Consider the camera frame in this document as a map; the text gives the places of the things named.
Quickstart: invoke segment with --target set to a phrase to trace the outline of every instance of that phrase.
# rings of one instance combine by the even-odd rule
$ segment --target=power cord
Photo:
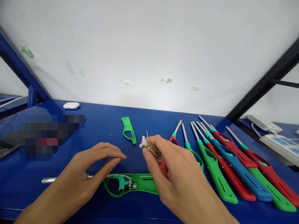
[[[257,136],[259,137],[259,138],[261,138],[262,136],[258,133],[258,131],[254,128],[254,126],[253,126],[254,124],[253,124],[253,122],[251,123],[251,128],[252,128],[252,130],[254,130],[254,132],[257,134]]]
[[[251,123],[251,128],[254,130],[254,132],[257,134],[257,136],[258,136],[259,138],[261,138],[262,136],[260,135],[260,133],[258,133],[258,131],[254,128],[253,125],[254,125],[254,123],[252,122],[252,123]],[[276,134],[276,135],[278,135],[277,132],[275,132],[275,131],[273,131],[273,130],[270,130],[270,129],[268,130],[268,132],[269,132],[269,133],[272,133],[272,134]],[[289,139],[290,139],[290,140],[299,140],[299,138],[289,138]]]
[[[0,106],[0,108],[5,107],[6,105],[8,105],[8,104],[10,104],[10,103],[15,102],[15,101],[20,100],[20,99],[23,99],[23,98],[25,98],[25,97],[28,97],[28,96],[22,96],[22,97],[19,97],[19,98],[14,99],[14,100],[11,100],[11,101],[9,101],[9,102],[7,102],[7,103],[5,103],[5,104],[2,104],[2,105]]]

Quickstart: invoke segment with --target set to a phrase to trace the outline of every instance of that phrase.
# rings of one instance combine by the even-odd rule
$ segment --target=lighter trigger
[[[124,190],[125,185],[130,184],[130,181],[125,181],[124,177],[122,176],[113,176],[112,178],[118,179],[118,183],[119,183],[118,191]]]

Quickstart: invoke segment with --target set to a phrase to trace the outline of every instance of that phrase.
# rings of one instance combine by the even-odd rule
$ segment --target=electrical wire
[[[0,105],[0,108],[5,107],[6,105],[8,105],[8,104],[10,104],[10,103],[15,102],[15,101],[20,100],[20,99],[23,99],[23,98],[25,98],[25,97],[28,97],[28,96],[22,96],[22,97],[19,97],[19,98],[14,99],[14,100],[11,100],[11,101],[9,101],[9,102],[7,102],[7,103],[5,103],[5,104]]]
[[[258,135],[259,138],[261,138],[262,136],[258,133],[258,131],[254,128],[253,126],[253,122],[251,123],[251,128],[254,130],[254,132]],[[267,130],[268,133],[272,133],[272,134],[275,134],[275,135],[278,135],[276,131],[273,131],[273,130]],[[288,138],[290,140],[299,140],[299,138]]]
[[[251,123],[251,128],[254,130],[254,132],[257,134],[257,136],[258,136],[259,138],[262,137],[262,136],[258,133],[258,131],[254,128],[254,126],[253,126],[253,122]]]
[[[8,101],[8,100],[13,100],[13,99],[14,99],[14,97],[6,98],[6,99],[3,99],[3,100],[0,100],[0,103]]]

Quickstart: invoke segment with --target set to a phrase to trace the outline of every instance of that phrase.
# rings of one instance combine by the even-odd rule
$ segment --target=silver metal tube
[[[196,136],[196,139],[199,140],[199,137],[198,137],[198,135],[197,135],[197,133],[196,133],[196,130],[195,130],[194,126],[193,126],[193,123],[190,122],[190,124],[191,124],[191,127],[192,127],[193,131],[194,131],[194,134],[195,134],[195,136]]]
[[[211,128],[211,126],[205,121],[205,119],[202,118],[201,115],[198,115],[198,116],[208,126],[208,128]]]
[[[182,123],[182,120],[180,120],[180,122],[178,123],[177,128],[174,130],[174,133],[176,133],[178,131],[178,128],[180,127],[181,123]]]
[[[214,128],[213,125],[211,125],[211,127]],[[216,128],[214,128],[214,129],[215,129],[215,131],[217,131]],[[218,132],[218,131],[217,131],[217,132]]]
[[[182,123],[182,128],[183,128],[183,133],[184,133],[184,137],[185,137],[185,142],[188,142],[188,138],[187,138],[187,135],[186,135],[186,130],[185,130],[184,123]]]
[[[225,126],[225,127],[230,132],[230,134],[235,138],[235,140],[238,142],[238,144],[239,145],[243,145],[243,143],[241,142],[241,140],[233,133],[233,131],[228,126]]]
[[[193,125],[194,127],[197,129],[197,131],[200,133],[200,135],[202,136],[203,139],[206,139],[206,137],[204,136],[204,134],[201,132],[201,130],[199,130],[198,126],[196,125],[196,123],[194,121],[193,122]]]
[[[50,184],[50,183],[53,183],[54,180],[56,180],[57,177],[46,177],[44,178],[41,183],[42,184]]]
[[[207,127],[206,127],[202,122],[201,122],[200,124],[201,124],[202,127],[206,130],[206,132],[210,133],[211,137],[212,137],[213,139],[215,139],[214,136],[211,134],[211,132],[207,129]]]
[[[199,123],[199,122],[197,121],[196,123],[198,124],[198,126],[199,126],[204,132],[208,132],[208,133],[210,133],[210,132],[206,129],[206,127],[203,125],[202,122]]]

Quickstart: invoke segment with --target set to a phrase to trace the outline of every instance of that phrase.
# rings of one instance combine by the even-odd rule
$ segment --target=right hand
[[[143,149],[149,172],[160,199],[184,223],[238,223],[207,181],[193,154],[159,135],[146,142],[161,151],[169,179],[160,170],[154,156]]]

